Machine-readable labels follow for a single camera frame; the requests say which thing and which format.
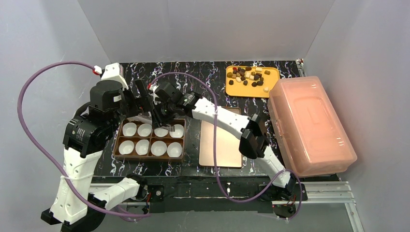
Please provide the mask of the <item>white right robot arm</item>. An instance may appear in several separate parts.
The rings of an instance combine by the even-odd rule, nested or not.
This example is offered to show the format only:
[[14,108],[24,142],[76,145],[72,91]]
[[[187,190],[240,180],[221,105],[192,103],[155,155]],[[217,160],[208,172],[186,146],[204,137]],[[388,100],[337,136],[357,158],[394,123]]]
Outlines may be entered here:
[[148,92],[153,96],[152,122],[156,127],[170,124],[176,116],[188,116],[213,124],[239,139],[238,151],[258,163],[269,176],[270,182],[257,194],[261,196],[269,187],[277,188],[281,197],[293,193],[297,179],[285,169],[270,147],[267,129],[259,115],[235,114],[196,92],[182,93],[169,82],[151,84]]

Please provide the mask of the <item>metal tweezers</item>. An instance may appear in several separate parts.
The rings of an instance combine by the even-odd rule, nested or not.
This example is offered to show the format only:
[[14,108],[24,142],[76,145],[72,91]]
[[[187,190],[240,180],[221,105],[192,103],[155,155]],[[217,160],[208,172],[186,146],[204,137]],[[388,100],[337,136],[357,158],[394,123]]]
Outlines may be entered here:
[[174,132],[175,131],[175,121],[172,120],[170,122],[167,122],[164,125],[164,128],[167,129],[169,132]]

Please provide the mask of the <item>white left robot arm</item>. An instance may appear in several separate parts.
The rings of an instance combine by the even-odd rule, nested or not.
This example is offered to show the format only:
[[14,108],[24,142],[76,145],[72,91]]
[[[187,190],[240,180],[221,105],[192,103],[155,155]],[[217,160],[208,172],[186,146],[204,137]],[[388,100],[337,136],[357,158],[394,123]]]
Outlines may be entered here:
[[53,205],[41,218],[50,225],[60,224],[63,232],[91,232],[106,212],[123,201],[139,197],[147,180],[129,174],[104,190],[90,193],[96,164],[120,123],[153,108],[147,87],[136,81],[139,97],[114,80],[101,80],[90,90],[90,100],[79,107],[69,121],[64,138],[64,163]]

